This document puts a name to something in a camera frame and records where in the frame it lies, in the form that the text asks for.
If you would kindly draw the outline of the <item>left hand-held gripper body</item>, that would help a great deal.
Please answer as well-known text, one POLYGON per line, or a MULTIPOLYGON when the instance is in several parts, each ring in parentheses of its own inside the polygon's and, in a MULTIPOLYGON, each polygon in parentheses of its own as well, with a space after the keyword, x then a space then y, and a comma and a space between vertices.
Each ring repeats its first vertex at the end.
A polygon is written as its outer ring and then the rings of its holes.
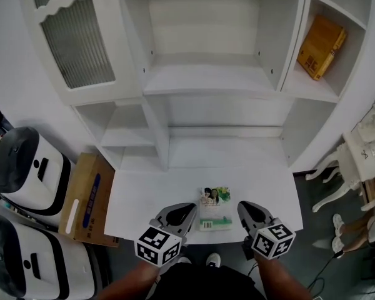
POLYGON ((180 254, 186 241, 186 236, 173 233, 173 222, 159 222, 157 215, 134 241, 135 255, 154 266, 164 266, 180 254))

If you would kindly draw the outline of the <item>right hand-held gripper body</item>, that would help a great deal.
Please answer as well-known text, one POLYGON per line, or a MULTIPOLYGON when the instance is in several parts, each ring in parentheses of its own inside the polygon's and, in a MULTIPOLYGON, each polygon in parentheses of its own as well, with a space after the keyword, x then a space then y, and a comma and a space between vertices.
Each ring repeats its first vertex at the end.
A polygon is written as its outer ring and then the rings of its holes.
POLYGON ((255 253, 268 260, 278 258, 290 250, 296 238, 296 232, 279 218, 261 228, 253 226, 242 245, 247 260, 253 259, 255 253))

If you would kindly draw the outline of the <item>green photo-cover book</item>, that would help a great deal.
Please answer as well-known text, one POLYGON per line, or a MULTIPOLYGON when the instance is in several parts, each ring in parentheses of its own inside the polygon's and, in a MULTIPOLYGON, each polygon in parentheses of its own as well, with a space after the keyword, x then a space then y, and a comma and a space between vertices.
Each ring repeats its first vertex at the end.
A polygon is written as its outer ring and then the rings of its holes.
POLYGON ((233 205, 228 187, 202 187, 199 198, 199 230, 231 229, 233 205))

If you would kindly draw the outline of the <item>yellow hardcover book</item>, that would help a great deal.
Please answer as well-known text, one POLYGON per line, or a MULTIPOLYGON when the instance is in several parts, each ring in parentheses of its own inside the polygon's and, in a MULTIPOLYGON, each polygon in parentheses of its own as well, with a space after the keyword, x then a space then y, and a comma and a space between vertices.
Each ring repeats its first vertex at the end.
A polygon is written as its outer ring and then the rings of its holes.
POLYGON ((299 50, 298 63, 313 80, 320 80, 347 35, 342 26, 317 14, 299 50))

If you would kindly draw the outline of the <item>person's left forearm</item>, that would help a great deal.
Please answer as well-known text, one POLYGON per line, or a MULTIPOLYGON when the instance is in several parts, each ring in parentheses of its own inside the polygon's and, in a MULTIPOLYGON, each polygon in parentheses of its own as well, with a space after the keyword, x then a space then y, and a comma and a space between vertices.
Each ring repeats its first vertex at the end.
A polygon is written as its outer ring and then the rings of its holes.
POLYGON ((97 300, 145 300, 159 272, 158 267, 141 261, 122 279, 103 289, 97 300))

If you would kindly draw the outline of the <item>person's right forearm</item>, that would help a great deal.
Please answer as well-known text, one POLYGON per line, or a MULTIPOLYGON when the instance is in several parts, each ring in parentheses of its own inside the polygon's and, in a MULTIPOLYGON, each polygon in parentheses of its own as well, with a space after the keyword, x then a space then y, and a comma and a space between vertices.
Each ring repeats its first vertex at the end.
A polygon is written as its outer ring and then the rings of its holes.
POLYGON ((278 259, 254 252, 267 300, 313 300, 311 293, 291 276, 278 259))

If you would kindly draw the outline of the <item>white desk hutch cabinet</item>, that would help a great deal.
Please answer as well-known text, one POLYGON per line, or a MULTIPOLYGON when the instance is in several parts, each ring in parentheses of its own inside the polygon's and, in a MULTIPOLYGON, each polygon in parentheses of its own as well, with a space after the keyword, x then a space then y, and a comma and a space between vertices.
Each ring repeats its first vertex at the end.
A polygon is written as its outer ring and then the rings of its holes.
POLYGON ((375 14, 375 0, 331 1, 366 26, 356 65, 337 103, 282 90, 273 96, 145 95, 141 49, 125 13, 142 96, 67 105, 115 170, 107 234, 135 239, 162 208, 198 203, 201 188, 221 186, 231 191, 233 209, 250 200, 293 229, 302 228, 293 175, 312 169, 339 139, 333 119, 352 91, 375 14))

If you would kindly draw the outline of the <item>person's right white shoe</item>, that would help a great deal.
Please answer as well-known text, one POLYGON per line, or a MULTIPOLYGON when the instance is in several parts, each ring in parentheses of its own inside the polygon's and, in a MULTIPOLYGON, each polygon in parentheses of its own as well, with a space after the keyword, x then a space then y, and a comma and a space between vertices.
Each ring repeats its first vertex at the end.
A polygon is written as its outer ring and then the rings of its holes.
POLYGON ((211 268, 219 268, 221 266, 221 257, 218 253, 211 253, 206 259, 206 266, 211 268))

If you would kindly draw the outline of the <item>person's black shorts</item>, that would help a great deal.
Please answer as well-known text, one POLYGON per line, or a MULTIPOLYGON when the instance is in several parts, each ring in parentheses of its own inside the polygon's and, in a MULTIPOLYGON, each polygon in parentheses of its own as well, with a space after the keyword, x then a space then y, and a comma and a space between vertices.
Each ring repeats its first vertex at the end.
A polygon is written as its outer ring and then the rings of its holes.
POLYGON ((229 267, 177 263, 160 275, 148 300, 266 300, 254 281, 229 267))

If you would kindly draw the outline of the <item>brown cardboard box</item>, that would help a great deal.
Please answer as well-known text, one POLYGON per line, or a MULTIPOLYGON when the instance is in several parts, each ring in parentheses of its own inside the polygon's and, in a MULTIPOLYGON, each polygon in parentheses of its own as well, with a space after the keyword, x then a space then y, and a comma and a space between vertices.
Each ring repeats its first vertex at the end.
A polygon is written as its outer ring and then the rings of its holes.
POLYGON ((82 243, 118 247, 119 238, 104 233, 115 170, 100 155, 82 153, 72 172, 59 233, 82 243))

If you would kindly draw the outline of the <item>white black-topped robot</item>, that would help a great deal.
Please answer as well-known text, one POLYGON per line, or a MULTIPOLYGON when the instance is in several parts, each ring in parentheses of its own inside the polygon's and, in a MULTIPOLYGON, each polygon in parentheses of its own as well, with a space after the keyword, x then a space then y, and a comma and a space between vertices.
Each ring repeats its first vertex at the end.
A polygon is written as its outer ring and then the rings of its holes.
POLYGON ((0 290, 23 299, 87 300, 96 289, 83 243, 0 215, 0 290))
POLYGON ((63 208, 71 161, 33 127, 17 127, 0 140, 0 194, 42 216, 63 208))

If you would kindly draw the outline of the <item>white carved dressing table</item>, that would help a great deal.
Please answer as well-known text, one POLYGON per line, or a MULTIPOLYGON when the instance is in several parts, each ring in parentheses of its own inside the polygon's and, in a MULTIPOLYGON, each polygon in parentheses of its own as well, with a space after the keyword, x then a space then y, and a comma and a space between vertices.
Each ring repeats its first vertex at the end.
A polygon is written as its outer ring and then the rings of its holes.
POLYGON ((306 175, 307 181, 313 180, 330 165, 337 163, 330 176, 339 173, 343 179, 339 189, 312 207, 314 213, 324 205, 343 197, 350 190, 359 189, 361 183, 375 178, 375 139, 371 140, 370 135, 367 135, 364 140, 360 131, 346 133, 343 139, 344 142, 326 156, 313 173, 306 175))

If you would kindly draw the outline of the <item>white ribbed-glass cabinet door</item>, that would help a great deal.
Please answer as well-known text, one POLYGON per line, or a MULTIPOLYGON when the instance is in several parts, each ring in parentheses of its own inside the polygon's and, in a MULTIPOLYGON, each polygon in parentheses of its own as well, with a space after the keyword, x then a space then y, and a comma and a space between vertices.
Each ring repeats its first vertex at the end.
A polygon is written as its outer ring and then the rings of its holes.
POLYGON ((142 96, 121 0, 20 0, 38 58, 69 106, 142 96))

